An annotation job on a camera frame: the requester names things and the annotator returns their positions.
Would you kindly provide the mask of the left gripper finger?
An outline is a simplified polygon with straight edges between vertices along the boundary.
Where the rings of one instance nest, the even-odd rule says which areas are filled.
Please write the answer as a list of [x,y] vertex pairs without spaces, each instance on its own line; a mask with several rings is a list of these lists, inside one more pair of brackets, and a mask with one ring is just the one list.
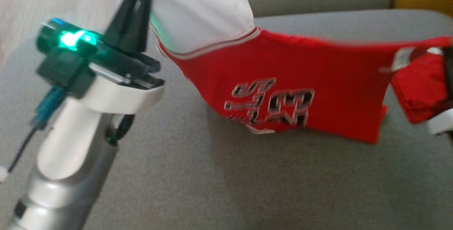
[[105,42],[124,52],[137,52],[141,9],[142,0],[123,0],[104,33]]
[[137,0],[135,11],[135,49],[134,52],[146,51],[148,39],[148,22],[151,15],[152,0]]

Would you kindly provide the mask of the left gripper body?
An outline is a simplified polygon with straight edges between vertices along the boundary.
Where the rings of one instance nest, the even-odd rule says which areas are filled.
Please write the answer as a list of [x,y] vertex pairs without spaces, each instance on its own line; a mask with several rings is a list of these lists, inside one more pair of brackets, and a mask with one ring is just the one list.
[[36,48],[45,56],[36,74],[96,112],[135,115],[165,93],[165,81],[153,76],[160,70],[158,61],[123,53],[99,33],[64,20],[44,22]]

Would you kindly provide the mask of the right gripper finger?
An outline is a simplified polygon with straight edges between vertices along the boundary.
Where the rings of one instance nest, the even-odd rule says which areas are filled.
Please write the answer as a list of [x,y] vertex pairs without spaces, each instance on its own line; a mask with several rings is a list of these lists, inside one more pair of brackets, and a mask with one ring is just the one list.
[[443,48],[445,85],[449,100],[453,100],[453,47]]

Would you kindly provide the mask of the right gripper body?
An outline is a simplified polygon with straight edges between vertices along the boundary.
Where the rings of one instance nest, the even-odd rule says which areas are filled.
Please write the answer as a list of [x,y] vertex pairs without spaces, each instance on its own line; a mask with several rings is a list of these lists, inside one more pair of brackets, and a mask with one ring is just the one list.
[[430,134],[453,132],[453,108],[434,116],[426,122]]

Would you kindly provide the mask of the red shorts with white band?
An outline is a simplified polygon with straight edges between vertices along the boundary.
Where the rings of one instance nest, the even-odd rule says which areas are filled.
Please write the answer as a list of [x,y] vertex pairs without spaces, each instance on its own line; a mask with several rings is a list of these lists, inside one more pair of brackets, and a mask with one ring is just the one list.
[[453,107],[453,99],[448,98],[440,48],[418,51],[407,67],[393,75],[390,84],[411,124],[426,122]]

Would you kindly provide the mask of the red number 23 jersey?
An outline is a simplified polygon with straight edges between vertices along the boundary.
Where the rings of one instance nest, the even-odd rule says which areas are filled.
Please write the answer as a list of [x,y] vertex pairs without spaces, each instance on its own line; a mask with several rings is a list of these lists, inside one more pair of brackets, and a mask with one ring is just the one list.
[[[248,0],[153,0],[150,26],[219,115],[251,132],[308,127],[377,143],[392,84],[400,102],[443,78],[450,38],[345,44],[263,30]],[[410,79],[409,74],[419,75]]]

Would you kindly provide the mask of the large grey sofa seat cushion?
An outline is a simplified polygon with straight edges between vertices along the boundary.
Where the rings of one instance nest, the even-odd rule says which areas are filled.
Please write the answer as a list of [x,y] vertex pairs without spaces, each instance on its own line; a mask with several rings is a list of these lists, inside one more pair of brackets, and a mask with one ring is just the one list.
[[[374,10],[259,18],[280,33],[336,40],[453,35],[432,11]],[[406,120],[391,90],[379,144],[299,130],[255,135],[219,117],[162,61],[165,98],[142,112],[85,230],[453,230],[453,147]],[[8,165],[48,90],[26,40],[0,68],[0,164]]]

